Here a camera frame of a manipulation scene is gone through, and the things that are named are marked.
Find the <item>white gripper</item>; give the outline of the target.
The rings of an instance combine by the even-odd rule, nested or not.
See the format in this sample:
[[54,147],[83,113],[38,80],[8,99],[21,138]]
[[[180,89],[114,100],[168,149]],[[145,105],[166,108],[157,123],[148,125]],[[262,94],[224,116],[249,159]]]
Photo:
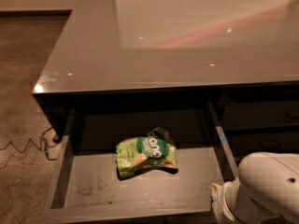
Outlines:
[[235,224],[236,222],[236,218],[226,202],[226,195],[230,187],[230,182],[223,185],[212,183],[210,187],[211,209],[218,224]]

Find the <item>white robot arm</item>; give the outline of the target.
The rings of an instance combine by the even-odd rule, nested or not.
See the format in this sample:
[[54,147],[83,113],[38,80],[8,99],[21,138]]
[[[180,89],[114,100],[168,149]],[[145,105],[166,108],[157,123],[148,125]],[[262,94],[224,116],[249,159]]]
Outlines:
[[218,224],[261,224],[277,217],[299,224],[299,155],[249,154],[235,180],[211,185],[211,204]]

